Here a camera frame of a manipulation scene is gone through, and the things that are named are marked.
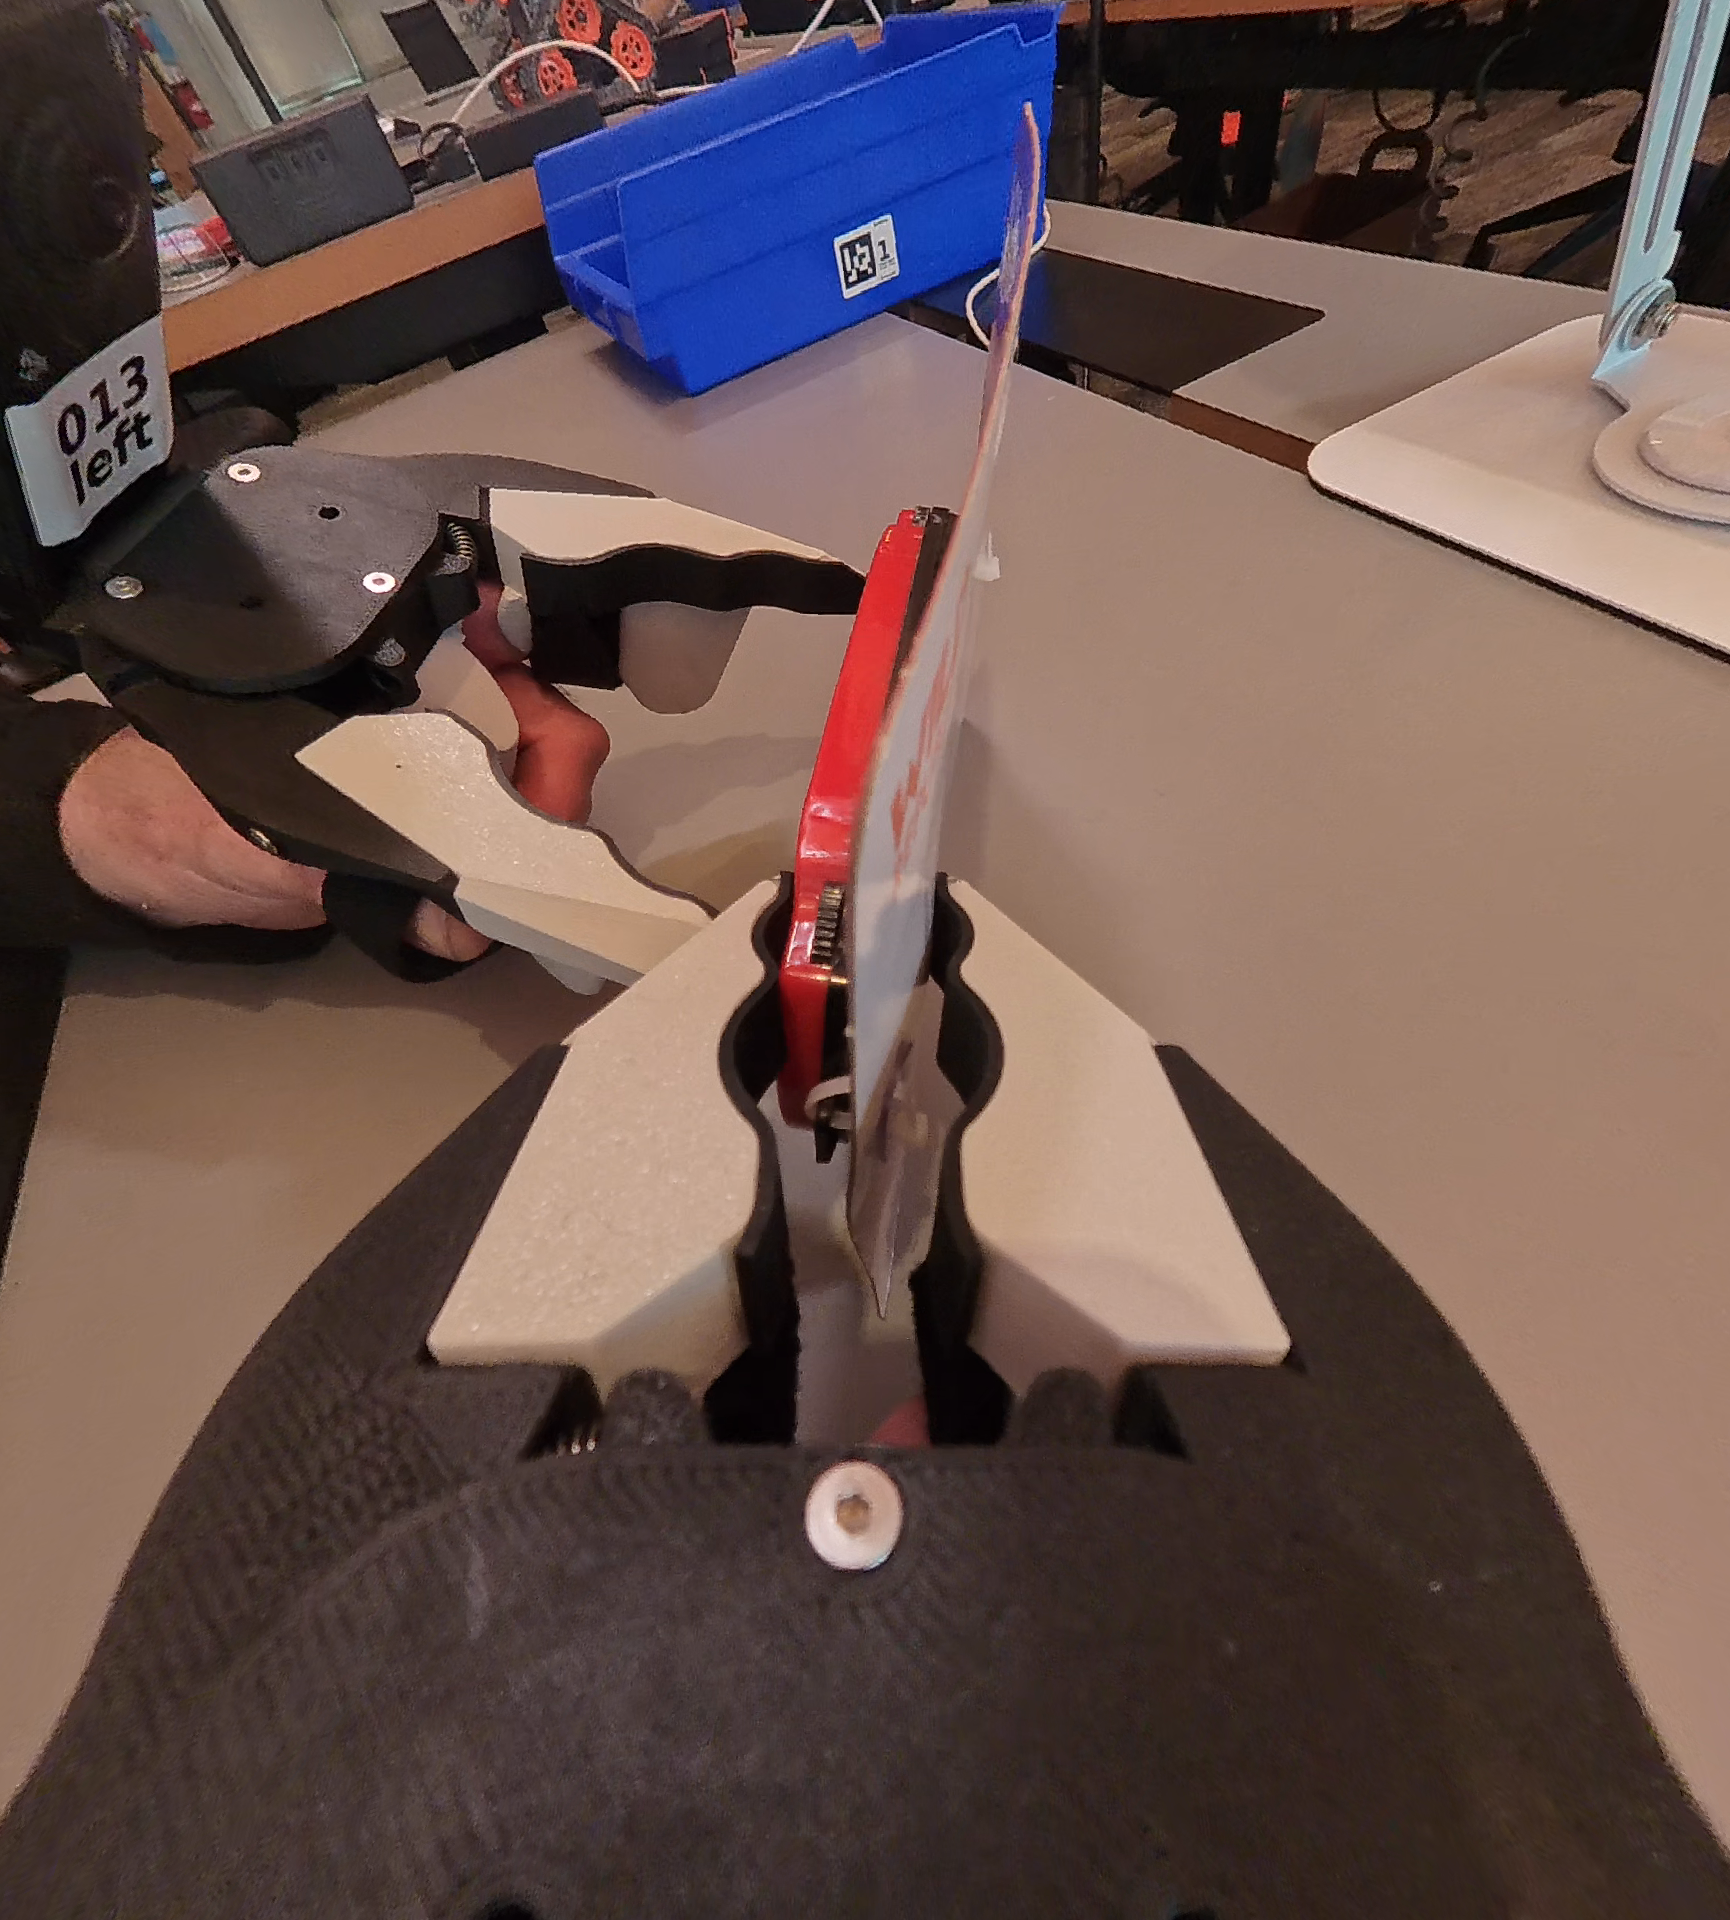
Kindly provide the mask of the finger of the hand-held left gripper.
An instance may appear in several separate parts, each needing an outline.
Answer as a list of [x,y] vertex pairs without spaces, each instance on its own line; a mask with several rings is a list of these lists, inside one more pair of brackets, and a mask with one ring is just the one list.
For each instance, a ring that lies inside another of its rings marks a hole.
[[591,993],[629,984],[712,910],[649,881],[597,827],[525,802],[481,734],[445,711],[353,716],[296,759],[454,875],[454,914]]
[[708,703],[749,612],[850,616],[864,593],[844,559],[654,493],[492,487],[485,525],[533,678],[654,711]]

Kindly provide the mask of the person's left hand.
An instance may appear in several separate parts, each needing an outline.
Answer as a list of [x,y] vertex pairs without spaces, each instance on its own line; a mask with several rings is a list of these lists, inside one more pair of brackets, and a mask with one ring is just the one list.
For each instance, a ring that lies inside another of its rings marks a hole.
[[[501,587],[483,584],[461,623],[516,720],[514,785],[539,812],[582,826],[609,752],[603,725],[542,683],[499,626]],[[61,851],[98,895],[161,928],[322,928],[323,873],[253,846],[177,762],[133,729],[114,731],[66,782]]]

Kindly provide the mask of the red handheld toy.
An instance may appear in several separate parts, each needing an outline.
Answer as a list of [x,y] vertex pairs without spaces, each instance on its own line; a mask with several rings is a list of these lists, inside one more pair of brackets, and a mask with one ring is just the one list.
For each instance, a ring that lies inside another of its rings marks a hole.
[[781,1120],[820,1159],[847,1149],[845,1233],[879,1314],[926,1255],[943,1125],[916,1085],[943,812],[990,538],[993,473],[1044,214],[1044,141],[1024,105],[978,435],[960,506],[903,510],[877,539],[795,833],[777,971]]

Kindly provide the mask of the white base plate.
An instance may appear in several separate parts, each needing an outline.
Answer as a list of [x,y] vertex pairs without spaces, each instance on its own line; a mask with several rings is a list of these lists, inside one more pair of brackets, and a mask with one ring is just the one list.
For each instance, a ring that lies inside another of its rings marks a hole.
[[1682,309],[1608,385],[1600,322],[1320,441],[1326,493],[1730,657],[1730,315]]

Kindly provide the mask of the wooden side table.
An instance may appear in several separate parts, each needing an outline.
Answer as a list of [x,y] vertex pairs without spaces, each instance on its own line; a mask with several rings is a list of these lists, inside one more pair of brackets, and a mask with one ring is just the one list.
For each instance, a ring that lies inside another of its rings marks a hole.
[[410,209],[269,265],[240,262],[161,309],[168,369],[177,373],[542,232],[532,172],[436,187]]

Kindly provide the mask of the black flat pad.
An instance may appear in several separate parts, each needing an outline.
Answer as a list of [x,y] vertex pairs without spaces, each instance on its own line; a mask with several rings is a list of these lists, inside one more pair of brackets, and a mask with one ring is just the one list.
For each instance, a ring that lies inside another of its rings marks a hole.
[[1321,317],[1317,306],[1044,249],[1027,270],[1017,359],[1075,383],[1095,373],[1174,393]]

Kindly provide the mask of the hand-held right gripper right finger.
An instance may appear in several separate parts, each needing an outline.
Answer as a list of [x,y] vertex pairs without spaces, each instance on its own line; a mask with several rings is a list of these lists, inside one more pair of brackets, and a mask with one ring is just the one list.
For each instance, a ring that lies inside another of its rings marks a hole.
[[1181,1066],[963,880],[939,878],[936,1062],[960,1100],[909,1279],[927,1436],[987,1446],[1048,1373],[1278,1365],[1292,1338],[1172,1082]]

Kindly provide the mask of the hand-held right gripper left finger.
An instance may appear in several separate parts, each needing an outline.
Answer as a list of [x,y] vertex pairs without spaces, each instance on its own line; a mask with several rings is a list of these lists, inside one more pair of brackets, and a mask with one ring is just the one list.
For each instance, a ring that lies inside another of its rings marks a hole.
[[599,1395],[661,1372],[712,1436],[788,1444],[794,1289],[777,1142],[788,875],[586,1019],[426,1335],[445,1365],[542,1364]]

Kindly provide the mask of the orange wheeled robot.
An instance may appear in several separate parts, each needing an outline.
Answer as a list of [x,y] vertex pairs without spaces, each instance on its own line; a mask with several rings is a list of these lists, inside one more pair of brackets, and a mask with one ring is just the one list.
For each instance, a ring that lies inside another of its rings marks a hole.
[[688,3],[510,2],[510,49],[485,75],[499,111],[587,93],[601,111],[733,77],[733,25]]

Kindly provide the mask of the blue plastic bin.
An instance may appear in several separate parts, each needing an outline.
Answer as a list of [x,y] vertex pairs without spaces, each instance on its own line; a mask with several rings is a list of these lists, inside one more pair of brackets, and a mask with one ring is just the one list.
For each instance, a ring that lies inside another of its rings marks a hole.
[[1059,5],[895,14],[539,154],[569,303],[685,393],[986,270],[1029,236]]

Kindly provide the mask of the grey storage box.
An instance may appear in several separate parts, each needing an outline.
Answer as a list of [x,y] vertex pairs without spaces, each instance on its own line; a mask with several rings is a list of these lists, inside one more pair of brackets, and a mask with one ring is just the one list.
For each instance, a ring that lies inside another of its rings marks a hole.
[[257,267],[414,205],[411,185],[366,93],[201,154],[193,176],[236,252]]

